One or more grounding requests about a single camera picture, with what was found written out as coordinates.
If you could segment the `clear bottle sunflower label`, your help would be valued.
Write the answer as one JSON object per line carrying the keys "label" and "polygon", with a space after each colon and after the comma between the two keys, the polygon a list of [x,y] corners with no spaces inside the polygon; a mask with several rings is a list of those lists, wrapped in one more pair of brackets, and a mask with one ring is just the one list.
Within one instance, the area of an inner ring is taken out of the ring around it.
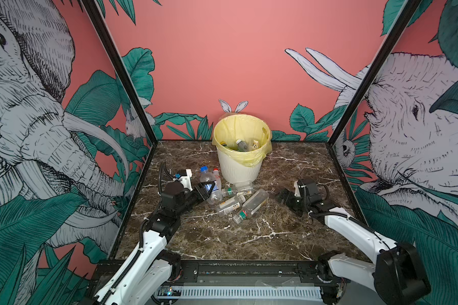
{"label": "clear bottle sunflower label", "polygon": [[242,209],[233,216],[233,221],[240,224],[243,220],[252,218],[261,206],[269,199],[269,193],[264,189],[259,189],[244,204]]}

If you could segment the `black frame post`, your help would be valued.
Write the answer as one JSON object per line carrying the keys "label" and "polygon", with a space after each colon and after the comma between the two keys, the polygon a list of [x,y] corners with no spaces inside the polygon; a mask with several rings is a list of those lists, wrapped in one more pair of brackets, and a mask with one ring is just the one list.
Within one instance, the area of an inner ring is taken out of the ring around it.
{"label": "black frame post", "polygon": [[142,127],[146,132],[146,135],[150,142],[154,145],[158,144],[158,140],[154,134],[153,129],[146,117],[146,113],[141,106],[139,96],[132,83],[131,77],[129,76],[125,64],[123,63],[122,57],[118,52],[118,48],[113,41],[113,38],[109,32],[109,29],[104,21],[101,11],[99,10],[98,3],[96,1],[83,0],[81,1],[85,8],[89,19],[94,26],[94,29],[114,67],[114,70],[119,77],[122,86],[124,87],[126,94],[132,103],[134,110],[136,111]]}
{"label": "black frame post", "polygon": [[395,18],[393,25],[390,28],[387,37],[380,47],[380,50],[371,63],[368,72],[356,90],[356,93],[353,95],[345,113],[343,114],[343,117],[338,122],[337,128],[329,138],[327,142],[328,146],[333,146],[337,142],[338,136],[342,133],[346,127],[347,122],[351,119],[351,116],[355,113],[357,107],[365,98],[366,91],[369,89],[374,79],[380,72],[384,62],[393,51],[393,48],[396,46],[401,35],[403,34],[403,31],[406,29],[409,21],[412,19],[413,14],[416,12],[420,4],[421,0],[409,0],[404,2],[401,10],[398,13],[398,16]]}

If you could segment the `clear tall bottle barcode label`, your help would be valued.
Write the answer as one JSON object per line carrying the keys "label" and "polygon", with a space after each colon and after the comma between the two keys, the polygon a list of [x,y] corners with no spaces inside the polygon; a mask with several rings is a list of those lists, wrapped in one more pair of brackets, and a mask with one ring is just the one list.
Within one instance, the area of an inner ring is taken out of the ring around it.
{"label": "clear tall bottle barcode label", "polygon": [[239,152],[249,152],[249,147],[247,143],[242,139],[237,139],[236,144]]}

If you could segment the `black frame post right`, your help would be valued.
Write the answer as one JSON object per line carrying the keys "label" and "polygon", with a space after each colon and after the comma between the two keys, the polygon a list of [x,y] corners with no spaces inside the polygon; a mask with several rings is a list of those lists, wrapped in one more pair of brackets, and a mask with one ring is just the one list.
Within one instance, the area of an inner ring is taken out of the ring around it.
{"label": "black frame post right", "polygon": [[403,31],[406,29],[409,21],[412,19],[413,14],[416,12],[420,4],[421,0],[409,0],[404,2],[401,10],[398,13],[398,16],[395,18],[393,25],[390,28],[387,37],[380,47],[380,50],[371,63],[368,72],[356,90],[356,93],[353,95],[345,113],[343,114],[343,117],[338,122],[337,128],[329,138],[327,142],[328,146],[333,146],[337,142],[338,136],[342,133],[346,127],[347,122],[351,119],[351,116],[355,113],[357,107],[365,98],[366,91],[369,89],[374,79],[380,72],[384,62],[393,51],[393,48],[396,46],[401,35],[403,34]]}

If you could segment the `small green Sprite bottle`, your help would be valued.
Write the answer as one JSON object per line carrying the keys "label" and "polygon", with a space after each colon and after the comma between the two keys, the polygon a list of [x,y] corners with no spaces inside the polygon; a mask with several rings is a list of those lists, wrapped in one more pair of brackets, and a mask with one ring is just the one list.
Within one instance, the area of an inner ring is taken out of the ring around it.
{"label": "small green Sprite bottle", "polygon": [[229,146],[226,142],[222,141],[220,142],[221,146],[222,147],[225,147],[227,149],[230,149],[232,151],[238,151],[238,148],[237,147],[234,147],[234,146]]}

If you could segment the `white ribbed trash bin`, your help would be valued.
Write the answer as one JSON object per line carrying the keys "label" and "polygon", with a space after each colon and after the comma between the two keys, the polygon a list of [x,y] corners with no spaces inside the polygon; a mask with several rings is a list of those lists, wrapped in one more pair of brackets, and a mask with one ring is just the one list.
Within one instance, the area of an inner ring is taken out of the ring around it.
{"label": "white ribbed trash bin", "polygon": [[230,184],[254,182],[260,172],[263,161],[253,167],[241,165],[229,155],[218,149],[218,160],[223,178]]}

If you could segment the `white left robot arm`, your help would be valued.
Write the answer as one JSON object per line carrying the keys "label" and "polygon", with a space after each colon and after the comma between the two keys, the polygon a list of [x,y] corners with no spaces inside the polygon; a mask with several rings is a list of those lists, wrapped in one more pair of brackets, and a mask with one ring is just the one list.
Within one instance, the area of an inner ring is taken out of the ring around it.
{"label": "white left robot arm", "polygon": [[168,183],[151,216],[139,229],[139,242],[119,270],[93,297],[80,304],[146,304],[165,282],[183,273],[181,257],[166,250],[181,224],[181,216],[210,199],[215,182],[200,182],[189,190],[178,180]]}

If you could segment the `yellow plastic bin liner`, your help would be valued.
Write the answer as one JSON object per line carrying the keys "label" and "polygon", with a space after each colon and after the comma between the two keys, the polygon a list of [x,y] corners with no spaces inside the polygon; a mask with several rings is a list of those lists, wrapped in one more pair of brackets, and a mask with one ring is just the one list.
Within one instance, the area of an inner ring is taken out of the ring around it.
{"label": "yellow plastic bin liner", "polygon": [[[224,141],[229,146],[237,147],[236,140],[242,139],[249,147],[249,152],[232,151],[222,147]],[[250,141],[257,139],[260,148],[252,151]],[[262,119],[249,114],[231,114],[222,118],[212,132],[212,144],[241,165],[253,167],[272,151],[272,131]]]}

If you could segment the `clear bottle green band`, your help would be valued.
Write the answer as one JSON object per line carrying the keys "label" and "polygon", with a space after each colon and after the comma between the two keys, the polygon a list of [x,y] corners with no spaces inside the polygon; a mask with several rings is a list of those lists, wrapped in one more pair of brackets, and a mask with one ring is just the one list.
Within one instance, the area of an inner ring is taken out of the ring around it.
{"label": "clear bottle green band", "polygon": [[240,194],[247,196],[251,195],[253,190],[254,186],[252,182],[242,182],[222,189],[222,195],[223,197],[233,197]]}

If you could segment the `white opaque bottle red cap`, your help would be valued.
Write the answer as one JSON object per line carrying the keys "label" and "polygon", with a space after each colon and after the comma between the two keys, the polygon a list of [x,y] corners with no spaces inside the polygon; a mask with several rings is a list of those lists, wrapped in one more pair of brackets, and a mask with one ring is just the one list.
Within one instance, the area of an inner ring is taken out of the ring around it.
{"label": "white opaque bottle red cap", "polygon": [[222,190],[222,183],[221,183],[221,177],[220,177],[220,171],[217,168],[214,168],[213,170],[213,175],[216,179],[216,185],[219,191]]}

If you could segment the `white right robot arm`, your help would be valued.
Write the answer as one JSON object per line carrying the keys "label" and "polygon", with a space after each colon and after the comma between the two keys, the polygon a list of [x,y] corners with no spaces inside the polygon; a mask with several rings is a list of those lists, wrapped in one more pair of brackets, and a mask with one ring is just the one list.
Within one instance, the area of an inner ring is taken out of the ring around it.
{"label": "white right robot arm", "polygon": [[374,291],[386,304],[414,304],[431,292],[426,268],[417,249],[371,229],[345,209],[306,187],[283,189],[276,201],[298,216],[308,216],[336,231],[368,258],[360,261],[338,251],[321,255],[314,274],[327,285],[351,281]]}

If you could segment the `black frame post left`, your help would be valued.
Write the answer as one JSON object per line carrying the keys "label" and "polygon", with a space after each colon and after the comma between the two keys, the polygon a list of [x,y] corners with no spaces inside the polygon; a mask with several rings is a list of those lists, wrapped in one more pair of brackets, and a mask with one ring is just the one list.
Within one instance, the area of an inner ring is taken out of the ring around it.
{"label": "black frame post left", "polygon": [[132,103],[134,110],[136,111],[142,127],[146,132],[146,135],[150,142],[154,145],[158,144],[158,140],[154,134],[153,129],[146,117],[146,113],[141,106],[139,96],[132,83],[131,77],[129,76],[125,64],[123,63],[122,57],[118,52],[118,48],[113,41],[113,38],[109,32],[109,29],[104,21],[101,11],[99,10],[98,3],[96,1],[83,0],[81,1],[85,8],[89,19],[94,26],[94,29],[114,67],[114,70],[119,77],[122,86],[124,87],[126,94]]}

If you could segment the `black front rail base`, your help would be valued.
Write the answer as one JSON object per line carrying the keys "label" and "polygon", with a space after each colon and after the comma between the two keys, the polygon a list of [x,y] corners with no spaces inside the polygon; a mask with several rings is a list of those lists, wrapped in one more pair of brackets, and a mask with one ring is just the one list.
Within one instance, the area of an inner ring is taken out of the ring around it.
{"label": "black front rail base", "polygon": [[[95,277],[96,283],[90,289],[90,296],[107,283],[122,265],[121,260],[102,263]],[[183,273],[173,282],[163,286],[222,286],[222,287],[319,287],[323,298],[319,301],[296,301],[285,299],[157,299],[154,294],[146,304],[222,304],[235,301],[239,304],[281,303],[295,304],[337,304],[350,281],[338,280],[336,285],[321,283],[314,274],[314,261],[194,261],[181,260]]]}

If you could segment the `small clear bottle blue cap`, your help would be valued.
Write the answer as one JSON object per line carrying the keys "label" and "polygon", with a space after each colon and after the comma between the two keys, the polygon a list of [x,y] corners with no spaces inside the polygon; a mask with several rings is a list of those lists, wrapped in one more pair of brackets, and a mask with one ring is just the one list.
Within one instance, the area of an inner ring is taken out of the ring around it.
{"label": "small clear bottle blue cap", "polygon": [[205,190],[209,194],[209,198],[206,202],[210,205],[216,205],[222,202],[222,192],[218,190],[216,185],[216,179],[212,172],[209,171],[207,166],[201,167],[200,182],[205,187]]}

